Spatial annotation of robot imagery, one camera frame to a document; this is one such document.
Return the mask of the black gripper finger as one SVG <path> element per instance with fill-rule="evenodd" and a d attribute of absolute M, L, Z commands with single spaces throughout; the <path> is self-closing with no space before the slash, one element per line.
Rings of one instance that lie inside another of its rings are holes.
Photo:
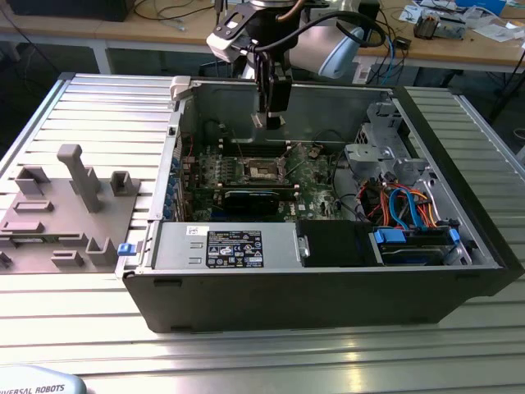
<path fill-rule="evenodd" d="M 258 91 L 258 112 L 267 111 L 267 55 L 266 53 L 255 53 L 253 55 L 254 79 Z"/>
<path fill-rule="evenodd" d="M 281 113 L 288 108 L 292 76 L 282 65 L 275 65 L 267 78 L 266 128 L 276 130 L 281 127 Z"/>

